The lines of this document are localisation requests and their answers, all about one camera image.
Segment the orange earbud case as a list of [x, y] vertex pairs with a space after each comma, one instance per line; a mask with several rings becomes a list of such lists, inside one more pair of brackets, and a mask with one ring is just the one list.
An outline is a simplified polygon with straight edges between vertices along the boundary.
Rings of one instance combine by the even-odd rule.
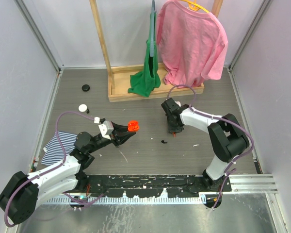
[[137, 132], [140, 129], [139, 123], [136, 120], [131, 120], [128, 123], [128, 132]]

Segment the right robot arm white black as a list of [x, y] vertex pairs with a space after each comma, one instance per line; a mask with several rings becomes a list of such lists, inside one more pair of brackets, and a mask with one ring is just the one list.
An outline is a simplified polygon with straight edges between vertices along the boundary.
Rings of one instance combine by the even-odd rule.
[[188, 104], [180, 106], [172, 98], [161, 104], [167, 117], [167, 130], [177, 134], [185, 126], [191, 126], [206, 132], [211, 141], [214, 158], [203, 171], [202, 183], [206, 190], [214, 191], [234, 158], [241, 155], [250, 145], [244, 129], [232, 114], [225, 116], [201, 112]]

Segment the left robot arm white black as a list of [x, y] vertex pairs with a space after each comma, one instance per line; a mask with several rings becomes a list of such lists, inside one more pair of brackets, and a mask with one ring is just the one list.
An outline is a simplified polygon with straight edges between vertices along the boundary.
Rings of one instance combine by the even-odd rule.
[[26, 221], [42, 203], [60, 193], [83, 192], [87, 188], [84, 170], [94, 160], [91, 154], [110, 144], [116, 147], [124, 144], [136, 134], [139, 125], [137, 121], [123, 126], [105, 120], [98, 128], [100, 133], [95, 136], [79, 133], [74, 149], [62, 160], [36, 172], [19, 171], [10, 178], [0, 194], [0, 208], [7, 227]]

